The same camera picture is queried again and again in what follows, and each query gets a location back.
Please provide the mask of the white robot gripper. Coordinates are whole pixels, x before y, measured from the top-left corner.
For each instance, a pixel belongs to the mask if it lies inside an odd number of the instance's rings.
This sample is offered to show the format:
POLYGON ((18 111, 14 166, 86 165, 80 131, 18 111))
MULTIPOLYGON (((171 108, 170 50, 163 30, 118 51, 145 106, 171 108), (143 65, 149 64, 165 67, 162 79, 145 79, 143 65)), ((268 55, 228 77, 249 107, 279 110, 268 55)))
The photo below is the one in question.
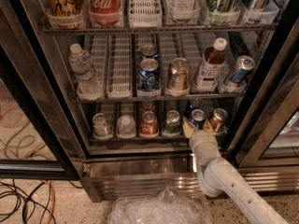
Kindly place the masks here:
POLYGON ((182 119, 182 128, 185 137, 190 138, 189 145, 200 166, 206 166, 221 155, 218 150, 218 141, 213 134, 214 129, 208 119, 204 123, 206 131, 196 131, 196 126, 186 117, 182 119))

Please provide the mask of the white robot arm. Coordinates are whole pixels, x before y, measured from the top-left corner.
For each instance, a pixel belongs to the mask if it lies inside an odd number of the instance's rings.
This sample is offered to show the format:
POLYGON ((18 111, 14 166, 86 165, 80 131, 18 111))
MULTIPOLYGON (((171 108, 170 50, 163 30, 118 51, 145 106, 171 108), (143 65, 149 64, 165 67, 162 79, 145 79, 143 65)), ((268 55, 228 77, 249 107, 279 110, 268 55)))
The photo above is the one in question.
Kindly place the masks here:
POLYGON ((218 197, 225 192, 251 224, 288 224, 221 156, 213 133, 198 130, 185 117, 182 118, 182 129, 195 157, 200 189, 206 196, 218 197))

